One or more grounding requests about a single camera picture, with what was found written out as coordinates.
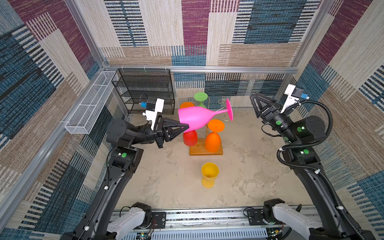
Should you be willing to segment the yellow wine glass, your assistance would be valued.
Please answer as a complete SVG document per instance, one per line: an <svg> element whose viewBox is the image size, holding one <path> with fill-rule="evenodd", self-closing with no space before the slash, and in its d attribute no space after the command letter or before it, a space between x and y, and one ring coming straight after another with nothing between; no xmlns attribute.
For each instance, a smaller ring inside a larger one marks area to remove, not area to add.
<svg viewBox="0 0 384 240"><path fill-rule="evenodd" d="M219 167L214 163L205 163L201 169L202 172L202 185L210 189L215 185L215 180L219 175Z"/></svg>

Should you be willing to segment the pink wine glass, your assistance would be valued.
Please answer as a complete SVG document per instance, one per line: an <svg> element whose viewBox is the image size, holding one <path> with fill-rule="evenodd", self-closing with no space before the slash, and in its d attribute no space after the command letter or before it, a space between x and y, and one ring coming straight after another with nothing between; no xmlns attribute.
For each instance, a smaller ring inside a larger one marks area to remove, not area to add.
<svg viewBox="0 0 384 240"><path fill-rule="evenodd" d="M204 127L214 116L223 113L229 114L230 121L234 120L233 110L229 99L226 99L226 109L218 112L197 106L178 109L180 123L189 125L189 129L185 132L198 130Z"/></svg>

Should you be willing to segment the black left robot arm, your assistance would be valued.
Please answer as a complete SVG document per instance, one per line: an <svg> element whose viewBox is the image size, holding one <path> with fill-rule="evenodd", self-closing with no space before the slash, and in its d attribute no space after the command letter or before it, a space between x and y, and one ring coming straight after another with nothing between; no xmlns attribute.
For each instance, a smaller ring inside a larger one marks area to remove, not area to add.
<svg viewBox="0 0 384 240"><path fill-rule="evenodd" d="M135 144L156 143L162 148L189 129L189 125L157 116L155 127L134 126L122 119L113 119L107 126L107 141L114 145L106 158L106 176L93 202L76 228L62 235L63 240L117 239L108 224L117 202L141 161L143 150Z"/></svg>

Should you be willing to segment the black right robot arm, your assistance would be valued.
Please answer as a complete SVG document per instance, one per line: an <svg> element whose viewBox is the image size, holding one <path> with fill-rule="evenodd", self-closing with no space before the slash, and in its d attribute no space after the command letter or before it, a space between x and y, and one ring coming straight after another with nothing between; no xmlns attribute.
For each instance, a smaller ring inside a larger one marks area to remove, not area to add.
<svg viewBox="0 0 384 240"><path fill-rule="evenodd" d="M329 108L318 101L302 100L282 111L279 102L259 93L252 94L250 100L257 118L261 118L263 124L270 125L284 139L286 145L278 149L277 159L295 172L321 219L320 222L310 223L303 214L291 210L282 200L273 199L265 202L265 220L285 223L307 240L375 239L371 231L363 230L349 214L314 150L314 146L324 142L332 131L333 116ZM328 124L317 116L293 122L289 114L294 108L305 104L321 107L328 116Z"/></svg>

